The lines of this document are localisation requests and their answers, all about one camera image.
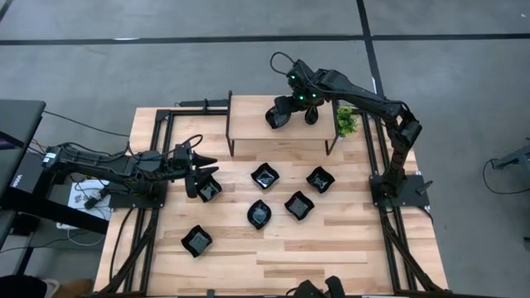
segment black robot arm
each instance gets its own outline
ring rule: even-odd
[[[108,155],[77,150],[73,143],[64,143],[48,147],[42,165],[45,171],[62,175],[75,172],[124,186],[108,190],[111,194],[114,191],[122,195],[155,195],[153,186],[157,182],[184,179],[186,193],[191,198],[197,196],[196,182],[219,169],[216,166],[201,168],[217,160],[193,152],[189,141],[176,145],[173,157],[169,158],[168,153],[158,151],[144,151],[130,156],[125,155],[126,151]]]
[[[335,99],[352,103],[363,111],[379,116],[385,122],[393,154],[390,167],[378,184],[378,191],[385,197],[397,197],[407,180],[403,169],[407,154],[422,130],[408,106],[352,84],[337,70],[319,69],[313,72],[302,60],[294,62],[285,75],[293,92],[292,96],[275,99],[275,107],[269,110],[266,117],[269,123],[273,123],[272,128],[287,123],[292,112],[304,109],[307,110],[306,121],[312,124],[318,118],[316,107]]]

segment green plant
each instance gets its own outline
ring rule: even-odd
[[[357,132],[357,118],[352,114],[352,107],[339,107],[337,122],[339,123],[339,136],[346,137],[352,132]]]

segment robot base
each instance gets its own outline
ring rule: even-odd
[[[110,202],[108,206],[110,208],[139,208],[139,209],[155,209],[163,208],[166,203],[167,194],[167,181],[157,182],[154,184],[155,194],[152,195],[110,195]],[[127,188],[123,185],[110,183],[108,185],[109,190],[121,190],[127,191]]]
[[[401,194],[397,198],[389,199],[382,197],[377,192],[377,186],[383,179],[380,175],[370,176],[369,183],[372,190],[372,200],[374,206],[384,207],[403,207],[403,206],[419,206],[424,207],[429,205],[429,198],[426,191],[421,191],[425,187],[425,181],[421,175],[407,175],[407,182],[403,186]]]

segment wooden shelf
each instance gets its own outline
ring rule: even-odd
[[[272,129],[265,113],[274,106],[276,95],[233,95],[230,100],[231,140],[333,140],[336,136],[333,105],[318,107],[314,125],[304,120],[305,112],[293,113],[285,126]]]

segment black bowl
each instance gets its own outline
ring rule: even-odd
[[[199,181],[195,186],[197,188],[197,194],[203,202],[210,202],[218,193],[223,191],[221,185],[215,181],[212,175]]]
[[[271,219],[271,209],[262,201],[258,200],[247,212],[248,221],[256,228],[260,229],[265,227],[268,221]]]
[[[298,220],[304,219],[315,205],[309,198],[304,196],[301,191],[297,191],[292,197],[285,203],[285,208],[296,217]]]
[[[333,178],[333,176],[326,172],[321,166],[314,169],[311,175],[307,176],[306,180],[307,183],[315,187],[321,194],[325,193],[333,182],[335,182],[335,178]]]
[[[260,165],[259,168],[250,175],[252,176],[252,180],[256,181],[262,190],[271,187],[274,181],[280,178],[278,172],[271,168],[266,162]]]
[[[184,248],[191,252],[193,257],[200,256],[201,253],[213,242],[212,237],[199,225],[193,229],[181,240]]]

